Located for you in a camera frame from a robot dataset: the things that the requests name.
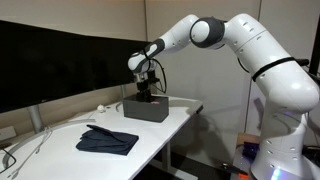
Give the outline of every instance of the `table leg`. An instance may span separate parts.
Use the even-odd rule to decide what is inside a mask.
[[[187,172],[184,172],[180,169],[176,169],[171,166],[171,147],[170,147],[170,141],[163,147],[162,149],[162,162],[159,162],[155,159],[150,161],[150,165],[152,165],[155,168],[158,168],[166,173],[169,173],[179,179],[185,179],[185,180],[197,180],[198,177],[193,176]]]

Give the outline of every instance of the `white table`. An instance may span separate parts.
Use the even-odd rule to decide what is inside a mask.
[[[77,117],[72,121],[95,119],[92,123],[79,123],[53,131],[51,137],[41,146],[38,154],[33,154],[19,171],[18,179],[77,179],[77,180],[127,180],[133,179],[164,147],[170,152],[170,139],[202,107],[197,100],[169,97],[169,116],[162,123],[125,118],[122,106],[116,111],[116,104],[107,106],[106,112],[93,111]],[[86,124],[95,124],[111,131],[127,132],[139,136],[127,156],[108,153],[84,152],[76,149],[81,135],[89,130]],[[41,142],[42,136],[26,143],[16,150],[17,162],[0,175],[0,179],[9,179],[11,174],[34,148]],[[151,164],[161,166],[165,171],[180,178],[197,179],[196,177],[176,170],[170,166],[170,156],[163,164],[152,160]]]

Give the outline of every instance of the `dark cloth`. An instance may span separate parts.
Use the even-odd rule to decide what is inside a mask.
[[[91,130],[82,134],[76,145],[80,151],[104,152],[127,155],[139,136],[122,132],[113,132],[95,125],[87,125]]]

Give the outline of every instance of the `floor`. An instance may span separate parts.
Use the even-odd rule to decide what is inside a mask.
[[[160,160],[161,157],[158,154],[155,159]],[[206,164],[188,159],[184,156],[171,153],[172,166],[181,169],[187,173],[197,176],[199,180],[227,180],[230,179],[230,174],[217,170]],[[147,165],[135,178],[134,180],[179,180],[171,176],[170,174],[164,173],[151,165]]]

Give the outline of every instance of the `black box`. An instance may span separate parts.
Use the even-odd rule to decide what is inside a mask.
[[[164,96],[152,96],[152,102],[139,102],[136,95],[123,100],[124,117],[152,122],[162,122],[169,115],[169,100]]]

